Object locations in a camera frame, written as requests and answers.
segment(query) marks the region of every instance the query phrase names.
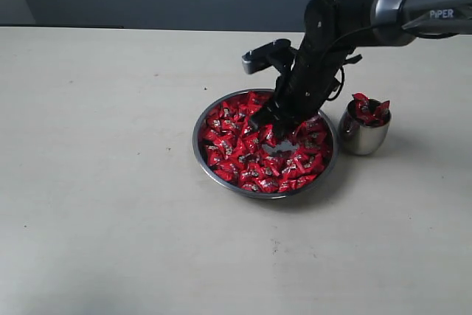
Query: stainless steel cup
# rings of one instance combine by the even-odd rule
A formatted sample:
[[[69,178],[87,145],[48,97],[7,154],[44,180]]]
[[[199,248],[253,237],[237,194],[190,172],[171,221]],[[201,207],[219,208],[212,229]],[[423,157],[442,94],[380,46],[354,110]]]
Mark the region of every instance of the stainless steel cup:
[[[377,100],[369,100],[369,108],[374,110],[381,103]],[[355,101],[351,101],[339,122],[339,142],[349,153],[355,155],[368,155],[374,153],[385,140],[389,130],[392,115],[386,118],[386,122],[380,127],[368,127],[355,118]]]

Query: stainless steel bowl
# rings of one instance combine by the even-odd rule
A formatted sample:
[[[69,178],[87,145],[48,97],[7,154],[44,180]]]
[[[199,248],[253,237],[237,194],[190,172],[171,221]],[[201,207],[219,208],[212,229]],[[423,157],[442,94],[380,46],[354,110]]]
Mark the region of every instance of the stainless steel bowl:
[[[250,91],[273,92],[274,90],[272,89],[247,89],[247,90],[233,92],[232,94],[228,94],[216,100],[214,103],[208,106],[208,108],[198,118],[197,123],[195,124],[195,128],[193,129],[192,145],[193,145],[193,153],[195,154],[195,157],[199,165],[201,166],[201,168],[204,169],[205,173],[210,178],[212,178],[214,181],[219,183],[221,186],[226,187],[230,189],[231,191],[234,191],[241,195],[245,195],[246,197],[250,197],[250,198],[258,198],[258,199],[284,198],[284,197],[295,195],[297,193],[301,193],[303,191],[310,190],[316,187],[333,170],[334,164],[336,163],[336,160],[338,158],[338,153],[339,153],[339,144],[338,144],[338,138],[336,136],[335,126],[321,110],[319,111],[319,116],[321,116],[325,120],[331,132],[331,139],[333,140],[333,155],[331,156],[331,160],[328,163],[327,167],[324,169],[324,171],[319,176],[317,176],[316,179],[314,179],[310,184],[307,184],[304,187],[299,188],[298,190],[292,190],[286,193],[257,193],[257,192],[244,190],[242,188],[239,188],[238,186],[234,186],[233,184],[230,184],[227,181],[224,181],[220,176],[213,173],[213,171],[207,166],[207,163],[204,159],[205,150],[204,150],[203,140],[201,138],[201,134],[203,130],[205,129],[205,118],[207,117],[208,113],[218,104],[222,103],[223,101],[228,100],[231,97],[241,95],[241,94],[247,94]]]

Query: white table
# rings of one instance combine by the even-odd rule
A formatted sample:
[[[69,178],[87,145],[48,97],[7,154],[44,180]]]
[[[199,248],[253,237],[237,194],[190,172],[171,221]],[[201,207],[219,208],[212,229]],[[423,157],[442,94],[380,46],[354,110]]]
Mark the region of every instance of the white table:
[[[358,50],[323,109],[390,99],[384,146],[255,201],[191,133],[273,87],[240,56],[283,37],[302,36],[0,28],[0,314],[470,314],[472,38]]]

